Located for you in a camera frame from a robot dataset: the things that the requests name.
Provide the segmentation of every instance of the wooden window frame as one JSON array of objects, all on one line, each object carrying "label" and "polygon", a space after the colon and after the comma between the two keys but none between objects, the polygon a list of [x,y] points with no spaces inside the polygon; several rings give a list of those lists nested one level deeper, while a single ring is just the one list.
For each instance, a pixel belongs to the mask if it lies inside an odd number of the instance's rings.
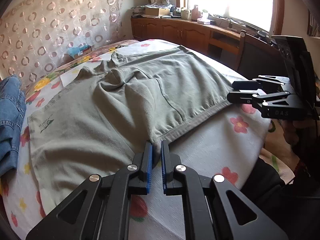
[{"label": "wooden window frame", "polygon": [[[177,7],[186,7],[187,0],[176,0]],[[281,35],[284,19],[284,0],[273,0],[270,35]]]}]

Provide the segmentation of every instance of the floral bedsheet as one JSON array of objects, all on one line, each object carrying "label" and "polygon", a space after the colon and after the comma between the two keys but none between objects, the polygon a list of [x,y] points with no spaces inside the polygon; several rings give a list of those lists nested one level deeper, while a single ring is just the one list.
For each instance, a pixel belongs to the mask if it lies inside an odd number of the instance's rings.
[{"label": "floral bedsheet", "polygon": [[[167,41],[148,40],[118,48],[116,51],[132,55],[176,46]],[[219,62],[194,53],[230,82],[244,79]],[[44,107],[54,95],[72,82],[84,65],[94,68],[101,60],[110,60],[111,54],[112,51],[78,65],[63,66],[38,82],[28,93],[26,117],[21,129],[18,168],[1,178],[0,187],[10,225],[22,240],[46,215],[30,160],[27,117]],[[171,143],[170,152],[178,154],[183,164],[194,168],[201,175],[212,177],[220,173],[236,187],[241,187],[258,158],[269,123],[269,119],[261,118],[260,113],[250,105],[232,105]],[[150,194],[132,197],[130,216],[129,240],[185,238],[181,197],[163,194],[160,162],[153,169]]]}]

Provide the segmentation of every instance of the blue jeans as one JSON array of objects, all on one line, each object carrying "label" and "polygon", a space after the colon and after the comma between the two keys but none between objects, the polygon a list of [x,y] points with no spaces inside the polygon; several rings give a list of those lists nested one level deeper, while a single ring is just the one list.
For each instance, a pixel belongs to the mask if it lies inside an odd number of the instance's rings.
[{"label": "blue jeans", "polygon": [[16,169],[21,127],[26,112],[25,93],[16,75],[0,82],[0,176]]}]

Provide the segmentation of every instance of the black pants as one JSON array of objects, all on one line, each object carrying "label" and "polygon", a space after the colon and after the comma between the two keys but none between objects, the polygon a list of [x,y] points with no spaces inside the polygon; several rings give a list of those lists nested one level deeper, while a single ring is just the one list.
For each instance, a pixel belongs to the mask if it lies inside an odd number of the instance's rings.
[{"label": "black pants", "polygon": [[241,189],[288,235],[290,240],[320,239],[320,183],[300,171],[285,185],[260,158]]}]

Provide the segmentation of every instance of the red flower print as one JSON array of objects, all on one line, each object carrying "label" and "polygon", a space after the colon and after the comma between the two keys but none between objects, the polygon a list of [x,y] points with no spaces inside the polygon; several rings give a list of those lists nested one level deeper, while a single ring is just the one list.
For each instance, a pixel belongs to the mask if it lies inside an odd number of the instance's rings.
[{"label": "red flower print", "polygon": [[41,98],[38,103],[36,104],[36,107],[40,107],[42,103],[44,102],[44,98]]},{"label": "red flower print", "polygon": [[57,87],[59,86],[59,84],[60,84],[60,81],[58,81],[57,83],[53,84],[52,87],[51,87],[51,89],[57,88]]},{"label": "red flower print", "polygon": [[9,195],[9,185],[6,179],[1,179],[2,192],[5,196]]},{"label": "red flower print", "polygon": [[236,172],[231,172],[228,167],[223,167],[222,175],[233,185],[237,182],[239,176]]},{"label": "red flower print", "polygon": [[37,198],[38,203],[40,204],[40,210],[39,210],[40,215],[42,216],[42,218],[44,218],[45,212],[44,212],[42,202],[41,202],[40,191],[37,191],[36,198]]},{"label": "red flower print", "polygon": [[11,212],[11,220],[12,220],[12,223],[14,224],[14,226],[17,227],[18,221],[17,221],[16,216],[12,212]]},{"label": "red flower print", "polygon": [[28,141],[30,141],[29,126],[27,126],[27,127],[24,129],[23,134],[20,136],[20,141],[21,141],[22,147],[24,147],[24,146],[26,145],[26,143],[27,143]]},{"label": "red flower print", "polygon": [[257,109],[253,108],[252,105],[249,104],[242,104],[241,109],[247,114],[254,114],[257,111]]},{"label": "red flower print", "polygon": [[41,90],[38,90],[37,92],[35,92],[31,97],[28,98],[28,100],[26,101],[27,104],[31,105],[31,103],[37,98],[37,96],[40,94]]},{"label": "red flower print", "polygon": [[142,222],[148,215],[146,202],[138,195],[131,196],[130,216],[137,222]]},{"label": "red flower print", "polygon": [[95,57],[95,58],[91,59],[90,61],[96,62],[96,61],[100,61],[100,60],[102,60],[102,57]]},{"label": "red flower print", "polygon": [[248,133],[247,127],[249,127],[249,124],[243,121],[243,118],[241,116],[238,116],[237,118],[230,118],[230,122],[234,124],[233,130],[235,130],[235,132]]}]

